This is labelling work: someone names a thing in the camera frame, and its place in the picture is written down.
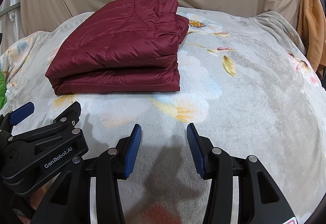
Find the person's left hand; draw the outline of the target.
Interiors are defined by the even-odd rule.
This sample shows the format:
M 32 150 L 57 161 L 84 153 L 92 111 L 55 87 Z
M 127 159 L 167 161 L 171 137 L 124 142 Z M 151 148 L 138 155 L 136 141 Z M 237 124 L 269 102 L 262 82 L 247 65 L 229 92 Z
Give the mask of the person's left hand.
M 45 194 L 51 187 L 52 183 L 49 181 L 45 185 L 43 185 L 41 188 L 36 190 L 30 197 L 29 197 L 29 204 L 32 207 L 33 210 L 36 210 L 38 206 L 40 205 L 42 199 L 44 198 Z M 15 210 L 15 213 L 17 217 L 20 219 L 20 221 L 24 224 L 30 224 L 30 219 L 26 216 L 26 214 L 22 213 L 20 210 Z

